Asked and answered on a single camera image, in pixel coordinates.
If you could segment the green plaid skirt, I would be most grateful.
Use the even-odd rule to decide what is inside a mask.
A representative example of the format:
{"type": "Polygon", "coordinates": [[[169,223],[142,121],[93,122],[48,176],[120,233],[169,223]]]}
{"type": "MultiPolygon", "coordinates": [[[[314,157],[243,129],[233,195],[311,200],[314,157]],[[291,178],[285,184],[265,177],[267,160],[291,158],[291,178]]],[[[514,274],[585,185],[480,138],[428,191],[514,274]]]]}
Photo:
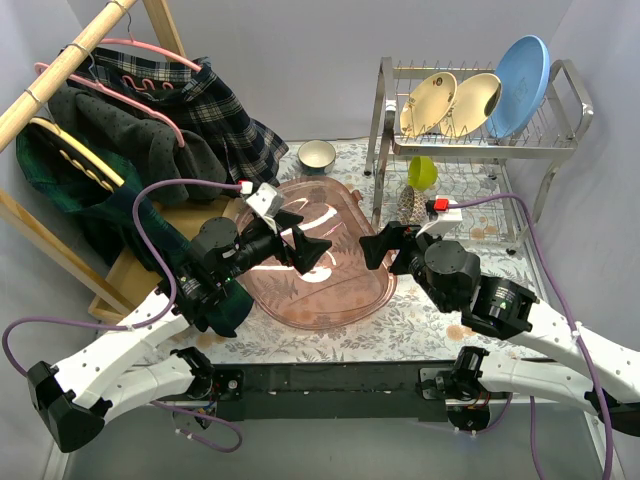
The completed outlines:
{"type": "MultiPolygon", "coordinates": [[[[148,271],[166,276],[137,231],[132,207],[143,183],[135,167],[118,154],[99,149],[96,153],[125,181],[110,193],[74,168],[29,125],[16,137],[16,156],[27,182],[64,215],[73,219],[88,244],[112,265],[121,250],[128,247],[148,271]]],[[[144,231],[172,271],[186,265],[189,241],[168,223],[145,199],[139,207],[144,231]]],[[[234,338],[235,330],[253,307],[253,299],[233,280],[225,287],[222,299],[202,318],[201,331],[211,328],[216,334],[234,338]]]]}

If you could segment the grey dotted skirt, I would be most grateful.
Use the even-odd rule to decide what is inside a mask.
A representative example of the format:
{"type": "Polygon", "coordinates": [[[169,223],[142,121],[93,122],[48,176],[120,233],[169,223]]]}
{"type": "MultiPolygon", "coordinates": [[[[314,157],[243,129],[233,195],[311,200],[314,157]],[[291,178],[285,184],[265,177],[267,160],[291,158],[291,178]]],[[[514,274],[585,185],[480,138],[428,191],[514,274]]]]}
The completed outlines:
{"type": "Polygon", "coordinates": [[[178,178],[225,183],[226,167],[199,135],[182,132],[180,146],[166,124],[138,118],[97,95],[74,87],[61,87],[49,100],[49,109],[63,130],[85,138],[93,152],[105,149],[127,159],[145,186],[178,178]]]}

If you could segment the yellow hanger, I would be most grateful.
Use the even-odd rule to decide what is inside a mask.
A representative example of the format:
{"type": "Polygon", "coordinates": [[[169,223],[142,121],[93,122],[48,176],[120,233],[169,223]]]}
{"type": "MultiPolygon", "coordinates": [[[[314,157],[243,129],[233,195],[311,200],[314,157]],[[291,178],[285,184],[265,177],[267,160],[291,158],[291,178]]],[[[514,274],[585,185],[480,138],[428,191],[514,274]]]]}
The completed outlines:
{"type": "Polygon", "coordinates": [[[57,124],[42,117],[34,117],[28,125],[62,158],[104,190],[113,193],[124,185],[124,179],[115,170],[57,124]]]}

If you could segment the pink hanger with grey skirt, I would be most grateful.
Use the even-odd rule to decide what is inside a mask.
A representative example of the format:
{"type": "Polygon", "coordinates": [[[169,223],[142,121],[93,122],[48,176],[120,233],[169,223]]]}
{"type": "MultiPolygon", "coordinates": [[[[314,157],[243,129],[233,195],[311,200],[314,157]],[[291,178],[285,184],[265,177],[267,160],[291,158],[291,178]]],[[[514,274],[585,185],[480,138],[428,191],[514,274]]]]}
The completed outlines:
{"type": "Polygon", "coordinates": [[[70,80],[71,85],[61,86],[48,101],[62,128],[135,153],[186,148],[183,131],[168,116],[97,81],[75,74],[70,80]]]}

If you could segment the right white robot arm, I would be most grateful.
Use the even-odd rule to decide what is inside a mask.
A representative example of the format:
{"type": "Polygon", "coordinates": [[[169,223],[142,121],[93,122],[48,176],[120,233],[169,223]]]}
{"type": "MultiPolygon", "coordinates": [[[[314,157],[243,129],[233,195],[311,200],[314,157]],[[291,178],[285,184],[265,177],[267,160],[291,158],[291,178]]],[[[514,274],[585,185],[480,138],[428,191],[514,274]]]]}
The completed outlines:
{"type": "Polygon", "coordinates": [[[571,324],[521,285],[482,274],[479,257],[456,241],[391,222],[359,244],[368,269],[394,250],[391,273],[411,276],[440,312],[458,312],[473,332],[548,359],[531,362],[464,347],[451,370],[427,381],[428,389],[459,400],[498,392],[541,397],[594,415],[618,432],[639,434],[638,352],[571,324]]]}

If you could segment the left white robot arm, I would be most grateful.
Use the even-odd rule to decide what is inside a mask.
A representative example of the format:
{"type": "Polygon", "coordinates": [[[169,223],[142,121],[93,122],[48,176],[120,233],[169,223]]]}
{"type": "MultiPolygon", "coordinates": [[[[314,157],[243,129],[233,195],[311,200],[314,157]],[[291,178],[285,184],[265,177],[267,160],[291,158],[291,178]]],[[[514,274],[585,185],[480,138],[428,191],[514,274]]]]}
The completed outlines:
{"type": "Polygon", "coordinates": [[[332,243],[306,236],[302,220],[281,210],[273,219],[253,217],[243,231],[229,218],[206,221],[174,276],[175,303],[155,289],[117,330],[55,365],[33,365],[26,374],[31,400],[59,449],[78,450],[112,419],[163,397],[219,396],[214,366],[194,347],[174,350],[152,366],[133,365],[192,325],[210,328],[205,316],[228,295],[232,281],[263,261],[275,258],[300,274],[311,271],[332,243]]]}

